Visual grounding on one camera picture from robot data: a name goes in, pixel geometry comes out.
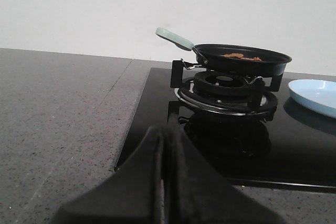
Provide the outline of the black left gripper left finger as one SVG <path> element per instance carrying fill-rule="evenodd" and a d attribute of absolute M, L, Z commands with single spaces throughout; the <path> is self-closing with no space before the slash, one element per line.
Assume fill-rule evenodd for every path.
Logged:
<path fill-rule="evenodd" d="M 51 223 L 160 223 L 163 133 L 150 127 L 118 171 L 62 205 Z"/>

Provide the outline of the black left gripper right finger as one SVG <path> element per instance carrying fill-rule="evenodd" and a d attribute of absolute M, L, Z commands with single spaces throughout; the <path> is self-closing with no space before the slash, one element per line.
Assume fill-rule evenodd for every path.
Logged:
<path fill-rule="evenodd" d="M 164 147 L 166 223 L 285 223 L 275 211 L 234 188 L 205 160 L 180 128 L 167 120 Z"/>

